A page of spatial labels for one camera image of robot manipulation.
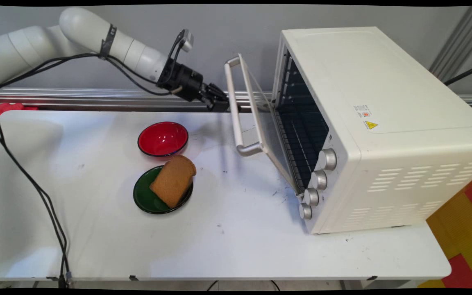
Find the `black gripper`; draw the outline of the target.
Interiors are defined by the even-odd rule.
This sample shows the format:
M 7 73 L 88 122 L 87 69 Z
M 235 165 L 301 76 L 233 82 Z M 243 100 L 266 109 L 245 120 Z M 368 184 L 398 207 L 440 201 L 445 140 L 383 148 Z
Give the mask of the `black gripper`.
M 227 94 L 213 83 L 208 84 L 208 95 L 202 93 L 204 76 L 173 59 L 169 59 L 157 82 L 159 88 L 186 100 L 203 101 L 210 112 L 226 112 L 230 108 Z

